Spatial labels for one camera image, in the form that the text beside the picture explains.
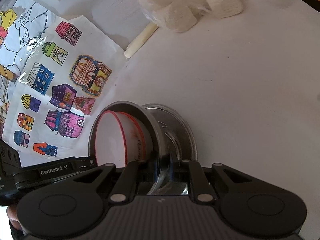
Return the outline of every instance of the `wooden rolling pin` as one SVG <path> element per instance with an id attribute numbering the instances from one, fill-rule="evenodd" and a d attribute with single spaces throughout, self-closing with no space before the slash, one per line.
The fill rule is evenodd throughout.
<path id="1" fill-rule="evenodd" d="M 124 52 L 126 58 L 132 57 L 142 45 L 151 37 L 151 35 L 156 31 L 159 26 L 151 22 L 147 27 L 140 33 L 127 47 L 127 50 Z"/>

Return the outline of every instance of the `red house drawing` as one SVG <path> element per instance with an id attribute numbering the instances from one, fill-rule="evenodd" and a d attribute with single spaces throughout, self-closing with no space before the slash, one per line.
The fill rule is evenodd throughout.
<path id="1" fill-rule="evenodd" d="M 57 34 L 61 39 L 66 40 L 71 45 L 75 46 L 82 32 L 74 27 L 71 23 L 61 22 L 56 28 Z"/>

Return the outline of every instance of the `children's drawing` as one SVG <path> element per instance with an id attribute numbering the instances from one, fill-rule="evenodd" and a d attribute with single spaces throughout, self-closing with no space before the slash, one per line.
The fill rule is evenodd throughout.
<path id="1" fill-rule="evenodd" d="M 49 110 L 44 124 L 47 125 L 51 131 L 57 131 L 62 136 L 77 138 L 82 131 L 84 117 L 74 114 L 69 110 L 65 112 Z"/>
<path id="2" fill-rule="evenodd" d="M 30 109 L 34 112 L 38 112 L 41 101 L 32 97 L 31 95 L 23 95 L 21 102 L 26 109 Z"/>
<path id="3" fill-rule="evenodd" d="M 52 87 L 50 103 L 56 107 L 70 110 L 77 95 L 77 91 L 68 84 Z"/>
<path id="4" fill-rule="evenodd" d="M 19 146 L 28 147 L 30 135 L 23 131 L 15 131 L 13 141 Z"/>
<path id="5" fill-rule="evenodd" d="M 0 138 L 17 78 L 54 19 L 33 0 L 0 1 Z"/>
<path id="6" fill-rule="evenodd" d="M 90 56 L 79 56 L 72 67 L 70 78 L 87 94 L 99 96 L 110 75 L 111 69 L 102 62 L 94 60 Z"/>
<path id="7" fill-rule="evenodd" d="M 82 32 L 74 27 L 71 23 L 61 22 L 56 28 L 57 34 L 61 39 L 66 40 L 71 45 L 75 46 Z"/>
<path id="8" fill-rule="evenodd" d="M 32 125 L 35 119 L 26 114 L 18 114 L 17 124 L 22 127 L 23 129 L 28 130 L 29 132 L 32 129 Z"/>
<path id="9" fill-rule="evenodd" d="M 75 99 L 74 104 L 77 110 L 80 110 L 84 114 L 90 114 L 94 101 L 94 98 L 84 98 L 84 96 L 81 96 Z"/>
<path id="10" fill-rule="evenodd" d="M 28 76 L 29 85 L 40 94 L 45 95 L 54 73 L 40 63 L 34 63 L 31 72 Z"/>
<path id="11" fill-rule="evenodd" d="M 47 42 L 42 46 L 43 54 L 52 58 L 55 62 L 62 66 L 68 52 L 58 47 L 54 42 Z"/>
<path id="12" fill-rule="evenodd" d="M 34 143 L 33 150 L 42 155 L 50 155 L 56 157 L 58 147 L 49 145 L 47 143 Z"/>

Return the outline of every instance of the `pink roof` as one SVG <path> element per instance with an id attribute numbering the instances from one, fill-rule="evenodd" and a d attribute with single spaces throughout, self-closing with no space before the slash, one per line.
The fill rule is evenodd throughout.
<path id="1" fill-rule="evenodd" d="M 63 39 L 64 35 L 69 30 L 71 23 L 61 22 L 58 27 L 56 28 L 56 32 L 59 34 L 60 38 Z"/>

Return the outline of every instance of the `silver screw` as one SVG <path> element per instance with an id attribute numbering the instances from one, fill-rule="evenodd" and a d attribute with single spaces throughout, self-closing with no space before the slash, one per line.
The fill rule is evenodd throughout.
<path id="1" fill-rule="evenodd" d="M 209 202 L 213 200 L 213 196 L 210 194 L 200 194 L 197 199 L 201 202 Z"/>
<path id="2" fill-rule="evenodd" d="M 110 199 L 113 201 L 113 202 L 122 202 L 122 201 L 125 201 L 126 200 L 126 196 L 123 195 L 123 194 L 113 194 Z"/>

